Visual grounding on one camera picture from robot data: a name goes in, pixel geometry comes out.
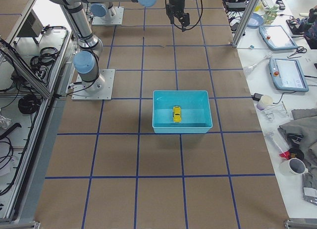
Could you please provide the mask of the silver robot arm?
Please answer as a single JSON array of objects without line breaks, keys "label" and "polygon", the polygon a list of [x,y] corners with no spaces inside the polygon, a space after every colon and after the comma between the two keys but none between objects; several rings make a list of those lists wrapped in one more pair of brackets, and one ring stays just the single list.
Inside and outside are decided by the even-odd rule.
[{"label": "silver robot arm", "polygon": [[94,17],[99,17],[103,20],[111,20],[117,15],[116,8],[112,2],[91,3],[90,12]]},{"label": "silver robot arm", "polygon": [[77,38],[80,52],[74,56],[73,64],[81,78],[82,88],[77,93],[84,95],[100,91],[105,79],[99,70],[99,57],[103,51],[102,41],[94,35],[88,20],[94,17],[110,21],[116,16],[114,2],[135,2],[144,7],[153,6],[157,0],[50,0],[59,4]]}]

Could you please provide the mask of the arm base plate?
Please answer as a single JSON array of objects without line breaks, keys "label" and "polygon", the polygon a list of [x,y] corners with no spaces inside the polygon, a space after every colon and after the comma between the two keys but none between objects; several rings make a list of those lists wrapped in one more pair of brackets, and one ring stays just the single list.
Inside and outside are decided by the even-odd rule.
[{"label": "arm base plate", "polygon": [[92,26],[115,26],[122,25],[124,7],[112,6],[106,8],[103,4],[92,4],[91,13],[93,16]]},{"label": "arm base plate", "polygon": [[99,77],[93,84],[83,82],[74,87],[71,99],[73,101],[111,100],[114,76],[114,69],[100,69]]}]

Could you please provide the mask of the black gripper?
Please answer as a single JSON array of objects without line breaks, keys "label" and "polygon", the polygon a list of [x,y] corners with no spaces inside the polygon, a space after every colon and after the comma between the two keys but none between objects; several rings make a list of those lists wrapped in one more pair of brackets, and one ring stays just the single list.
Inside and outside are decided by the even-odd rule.
[{"label": "black gripper", "polygon": [[185,32],[190,24],[190,14],[184,12],[185,0],[168,0],[165,8],[170,24],[174,23],[174,17],[176,17],[181,23],[181,31]]}]

